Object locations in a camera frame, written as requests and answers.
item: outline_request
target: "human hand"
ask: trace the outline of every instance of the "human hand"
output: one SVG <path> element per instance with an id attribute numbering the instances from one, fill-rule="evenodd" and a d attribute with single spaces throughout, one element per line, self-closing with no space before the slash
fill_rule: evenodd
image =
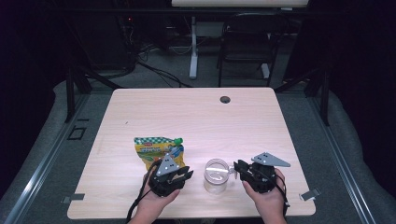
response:
<path id="1" fill-rule="evenodd" d="M 278 170 L 275 169 L 277 185 L 284 189 L 284 184 L 280 178 L 285 180 L 285 176 Z M 278 188 L 274 188 L 270 192 L 259 193 L 254 191 L 254 189 L 249 185 L 247 181 L 242 182 L 247 195 L 253 200 L 256 205 L 257 211 L 265 224 L 273 223 L 286 223 L 283 217 L 283 205 L 285 203 L 282 194 Z"/>
<path id="2" fill-rule="evenodd" d="M 147 192 L 148 194 L 137 205 L 136 213 L 129 224 L 150 224 L 154 222 L 165 206 L 171 203 L 180 193 L 180 189 L 176 189 L 167 197 L 160 197 L 152 191 L 149 192 L 149 190 L 149 182 L 147 181 L 142 195 Z"/>

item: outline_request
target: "table leg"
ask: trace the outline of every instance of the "table leg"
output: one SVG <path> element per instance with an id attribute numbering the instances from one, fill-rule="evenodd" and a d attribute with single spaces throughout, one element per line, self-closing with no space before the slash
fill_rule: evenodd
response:
<path id="1" fill-rule="evenodd" d="M 197 52 L 197 34 L 196 34 L 196 21 L 195 17 L 191 18 L 191 64 L 190 64 L 190 78 L 197 78 L 198 67 L 198 52 Z"/>
<path id="2" fill-rule="evenodd" d="M 264 79 L 270 76 L 270 69 L 268 68 L 268 63 L 262 63 L 262 77 Z"/>

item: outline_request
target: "metal rail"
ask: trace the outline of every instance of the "metal rail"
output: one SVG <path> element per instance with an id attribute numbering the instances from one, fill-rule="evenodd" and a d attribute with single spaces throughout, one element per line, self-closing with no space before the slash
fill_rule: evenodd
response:
<path id="1" fill-rule="evenodd" d="M 70 122 L 64 124 L 58 136 L 56 137 L 53 146 L 37 166 L 35 173 L 32 175 L 31 179 L 23 190 L 21 197 L 17 200 L 11 212 L 8 214 L 6 219 L 7 224 L 23 222 L 24 216 L 29 210 L 29 207 L 35 199 L 35 196 L 40 191 L 47 175 L 50 173 L 51 167 L 55 163 L 59 153 L 62 150 L 62 142 L 67 138 L 67 135 L 73 129 L 74 123 L 77 120 L 77 116 L 83 106 L 87 103 L 88 98 L 89 95 L 82 94 L 81 98 L 78 99 L 76 105 L 76 115 L 70 120 Z"/>
<path id="2" fill-rule="evenodd" d="M 341 148 L 338 146 L 337 141 L 335 140 L 334 135 L 332 134 L 332 129 L 330 126 L 326 126 L 318 112 L 319 105 L 314 97 L 308 98 L 308 102 L 311 105 L 311 108 L 314 110 L 315 119 L 321 125 L 323 132 L 326 134 L 326 137 L 331 145 L 331 154 L 335 165 L 340 173 L 341 178 L 346 185 L 346 190 L 349 193 L 350 199 L 355 205 L 356 211 L 358 212 L 359 217 L 361 218 L 362 223 L 367 224 L 375 224 L 375 219 L 368 207 L 367 202 L 364 199 L 364 196 L 361 193 L 361 189 L 353 177 L 350 169 L 347 165 L 347 162 L 344 158 L 344 155 L 341 151 Z"/>

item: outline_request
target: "white desk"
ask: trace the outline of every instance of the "white desk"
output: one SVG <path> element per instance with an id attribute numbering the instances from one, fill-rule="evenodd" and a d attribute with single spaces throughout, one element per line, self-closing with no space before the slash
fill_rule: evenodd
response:
<path id="1" fill-rule="evenodd" d="M 228 96 L 223 104 L 219 98 Z M 291 207 L 288 216 L 315 213 L 309 191 L 274 91 L 269 88 L 116 90 L 109 102 L 67 215 L 72 219 L 125 218 L 146 173 L 134 149 L 135 137 L 182 137 L 184 162 L 194 174 L 160 218 L 258 217 L 241 180 L 230 176 L 220 195 L 204 188 L 205 164 L 221 158 L 230 165 L 264 151 L 287 161 Z"/>
<path id="2" fill-rule="evenodd" d="M 172 0 L 173 7 L 306 7 L 309 0 Z M 196 42 L 196 21 L 191 20 L 191 65 L 190 78 L 197 78 L 198 51 Z M 262 71 L 268 75 L 268 67 Z"/>

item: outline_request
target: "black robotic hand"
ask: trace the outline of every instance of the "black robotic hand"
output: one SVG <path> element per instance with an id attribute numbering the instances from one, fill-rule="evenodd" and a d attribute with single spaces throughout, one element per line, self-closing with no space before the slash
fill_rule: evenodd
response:
<path id="1" fill-rule="evenodd" d="M 152 173 L 148 185 L 155 194 L 166 197 L 175 189 L 183 189 L 185 181 L 192 177 L 193 171 L 189 169 L 189 166 L 179 168 L 167 154 Z"/>
<path id="2" fill-rule="evenodd" d="M 233 168 L 240 174 L 241 180 L 259 193 L 271 191 L 275 187 L 276 174 L 274 166 L 266 166 L 253 162 L 251 165 L 238 160 L 233 163 Z"/>

